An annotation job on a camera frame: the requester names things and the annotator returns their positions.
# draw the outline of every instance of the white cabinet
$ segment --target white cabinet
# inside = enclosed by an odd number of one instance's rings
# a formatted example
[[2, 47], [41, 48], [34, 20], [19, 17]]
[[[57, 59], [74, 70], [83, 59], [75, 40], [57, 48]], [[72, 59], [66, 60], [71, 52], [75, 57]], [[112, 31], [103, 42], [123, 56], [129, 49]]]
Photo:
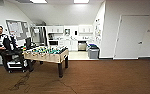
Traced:
[[93, 26], [79, 26], [79, 33], [93, 33]]
[[78, 41], [76, 40], [71, 41], [71, 51], [78, 51]]
[[66, 46], [68, 48], [68, 50], [71, 51], [71, 41], [70, 40], [65, 40], [64, 46]]
[[78, 51], [78, 41], [76, 40], [65, 40], [64, 46], [67, 46], [69, 51]]
[[47, 26], [48, 33], [63, 33], [63, 26]]
[[58, 46], [64, 46], [64, 41], [63, 40], [59, 40], [58, 41]]

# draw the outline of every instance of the lower cabinet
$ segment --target lower cabinet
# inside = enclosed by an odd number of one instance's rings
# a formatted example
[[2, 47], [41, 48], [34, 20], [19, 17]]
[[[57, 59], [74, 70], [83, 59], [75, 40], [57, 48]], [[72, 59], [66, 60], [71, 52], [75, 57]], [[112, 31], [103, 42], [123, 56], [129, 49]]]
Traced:
[[78, 51], [78, 41], [76, 40], [65, 40], [64, 46], [66, 46], [69, 51]]

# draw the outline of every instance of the wheel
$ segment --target wheel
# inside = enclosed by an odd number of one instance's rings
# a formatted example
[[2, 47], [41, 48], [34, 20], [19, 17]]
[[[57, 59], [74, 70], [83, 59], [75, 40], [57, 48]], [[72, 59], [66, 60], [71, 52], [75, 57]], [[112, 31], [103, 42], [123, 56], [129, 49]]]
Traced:
[[10, 70], [9, 73], [12, 73], [12, 71]]

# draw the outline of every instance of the upper cabinet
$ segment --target upper cabinet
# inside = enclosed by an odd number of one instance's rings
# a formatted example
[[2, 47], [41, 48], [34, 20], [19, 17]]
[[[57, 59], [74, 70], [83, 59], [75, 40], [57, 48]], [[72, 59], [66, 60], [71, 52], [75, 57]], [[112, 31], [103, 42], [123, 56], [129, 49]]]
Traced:
[[48, 33], [63, 33], [63, 26], [47, 26]]
[[93, 33], [92, 25], [79, 26], [79, 33]]

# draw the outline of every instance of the wooden floor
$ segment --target wooden floor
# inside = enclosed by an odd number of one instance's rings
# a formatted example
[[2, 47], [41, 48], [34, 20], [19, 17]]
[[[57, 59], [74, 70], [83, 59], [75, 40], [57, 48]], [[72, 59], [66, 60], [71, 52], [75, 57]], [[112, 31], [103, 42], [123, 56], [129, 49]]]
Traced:
[[0, 66], [0, 94], [150, 94], [150, 60], [69, 61], [63, 78], [53, 63], [31, 73]]

